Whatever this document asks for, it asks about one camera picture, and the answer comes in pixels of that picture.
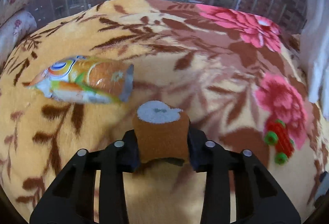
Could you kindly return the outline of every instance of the floral blanket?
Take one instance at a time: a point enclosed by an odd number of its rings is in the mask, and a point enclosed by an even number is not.
[[[42,69],[72,55],[133,63],[129,102],[70,104],[24,88]],[[122,138],[132,129],[136,109],[149,100],[185,110],[194,127],[226,149],[252,150],[302,220],[314,208],[327,165],[327,123],[308,102],[302,73],[281,43],[279,27],[234,10],[162,0],[107,1],[23,40],[4,67],[0,95],[0,183],[26,220],[78,149],[95,151]],[[266,123],[277,118],[295,143],[282,166],[274,162],[274,147],[264,142]],[[199,223],[205,178],[189,164],[155,161],[125,174],[130,223]],[[97,220],[97,187],[95,198]],[[234,220],[234,203],[231,212]]]

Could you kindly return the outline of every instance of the brown plush toy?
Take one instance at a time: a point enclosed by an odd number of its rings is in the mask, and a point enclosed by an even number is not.
[[[141,105],[133,117],[142,163],[158,158],[189,160],[187,134],[189,117],[179,108],[160,101]]]

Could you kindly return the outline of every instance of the red flower on curtain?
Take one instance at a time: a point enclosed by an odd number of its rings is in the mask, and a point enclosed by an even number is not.
[[[244,42],[256,48],[267,46],[271,51],[281,52],[279,26],[266,17],[210,5],[196,6],[203,11],[201,16],[214,20],[217,25],[239,30]]]
[[[266,73],[261,86],[255,91],[255,97],[261,108],[271,112],[267,122],[282,120],[289,137],[301,149],[307,137],[307,113],[298,91],[281,76]]]

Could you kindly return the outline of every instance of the toy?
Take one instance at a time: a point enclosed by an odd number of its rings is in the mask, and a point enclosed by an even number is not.
[[[267,133],[264,141],[268,145],[274,145],[276,150],[275,162],[283,165],[294,152],[294,142],[288,136],[286,124],[277,119],[267,124]]]

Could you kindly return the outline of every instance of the green wheel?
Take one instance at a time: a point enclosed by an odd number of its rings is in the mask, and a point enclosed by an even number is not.
[[[283,165],[285,162],[287,162],[288,157],[285,153],[277,153],[275,156],[275,162],[279,165]]]
[[[268,145],[276,145],[279,138],[275,132],[269,131],[269,132],[267,132],[264,140],[265,140],[266,144],[268,144]]]
[[[277,119],[275,122],[276,122],[276,123],[281,123],[281,125],[282,125],[284,128],[286,128],[286,124],[285,124],[282,120]]]

